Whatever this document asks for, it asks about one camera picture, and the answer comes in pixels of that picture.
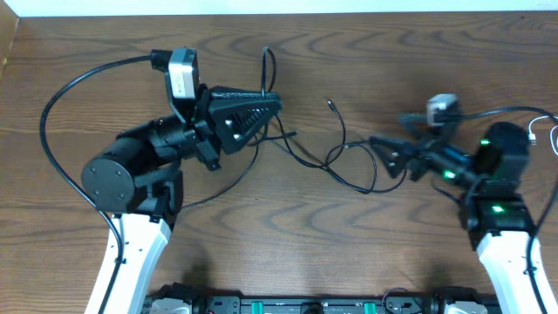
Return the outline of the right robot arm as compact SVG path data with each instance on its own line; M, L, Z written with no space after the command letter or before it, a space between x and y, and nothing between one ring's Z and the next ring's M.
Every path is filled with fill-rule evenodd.
M541 228L518 193L530 161L527 132L508 122L491 125L475 154L450 144L455 124L418 131L415 141L372 137L391 177L418 181L438 174L464 193L457 200L461 227L483 264L504 313L555 313L557 301L542 265Z

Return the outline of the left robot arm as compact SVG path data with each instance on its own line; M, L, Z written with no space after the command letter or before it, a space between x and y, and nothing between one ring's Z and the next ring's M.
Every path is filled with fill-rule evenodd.
M282 110L275 92L200 85L167 94L172 115L124 131L83 169L96 208L112 213L89 313L137 313L183 202L183 160L219 169L220 154L243 149Z

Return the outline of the wooden side panel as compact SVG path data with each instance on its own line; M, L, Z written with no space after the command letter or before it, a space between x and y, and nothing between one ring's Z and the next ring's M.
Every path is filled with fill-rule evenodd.
M20 18L12 8L1 0L0 4L0 72L3 77L4 70L8 64L8 57L17 33Z

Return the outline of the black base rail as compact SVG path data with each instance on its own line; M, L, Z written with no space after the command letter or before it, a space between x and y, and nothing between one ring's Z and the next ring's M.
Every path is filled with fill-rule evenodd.
M250 296L238 290L202 289L173 283L146 297L142 313L192 314L501 314L496 297L473 288L438 287L427 292L392 288L372 296Z

